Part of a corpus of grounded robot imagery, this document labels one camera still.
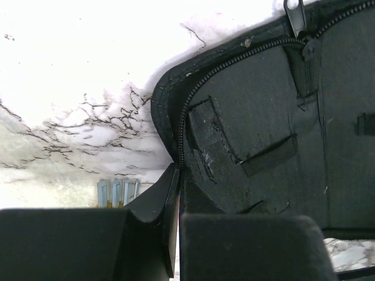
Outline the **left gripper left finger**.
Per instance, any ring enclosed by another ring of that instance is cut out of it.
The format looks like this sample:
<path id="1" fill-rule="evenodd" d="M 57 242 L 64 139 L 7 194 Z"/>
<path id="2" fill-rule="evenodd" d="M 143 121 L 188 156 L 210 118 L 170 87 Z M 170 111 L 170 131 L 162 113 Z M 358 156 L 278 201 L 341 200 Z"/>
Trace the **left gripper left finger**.
<path id="1" fill-rule="evenodd" d="M 169 280 L 180 170 L 122 208 L 1 211 L 2 280 Z"/>

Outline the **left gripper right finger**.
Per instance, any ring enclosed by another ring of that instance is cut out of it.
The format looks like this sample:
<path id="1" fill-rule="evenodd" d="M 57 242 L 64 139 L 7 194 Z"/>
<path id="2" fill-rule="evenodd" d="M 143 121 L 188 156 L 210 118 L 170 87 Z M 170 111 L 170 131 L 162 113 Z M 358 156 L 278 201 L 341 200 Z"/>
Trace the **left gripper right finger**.
<path id="1" fill-rule="evenodd" d="M 336 280 L 321 226 L 325 205 L 297 211 L 225 214 L 181 177 L 180 278 L 182 280 Z"/>

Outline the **black zip tool case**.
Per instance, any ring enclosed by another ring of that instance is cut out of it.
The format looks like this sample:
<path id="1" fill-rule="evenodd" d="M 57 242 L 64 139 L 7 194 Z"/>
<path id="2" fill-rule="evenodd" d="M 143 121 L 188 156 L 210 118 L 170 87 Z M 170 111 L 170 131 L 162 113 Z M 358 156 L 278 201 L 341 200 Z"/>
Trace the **black zip tool case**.
<path id="1" fill-rule="evenodd" d="M 220 210 L 374 228 L 373 1 L 300 6 L 170 69 L 151 114 Z"/>

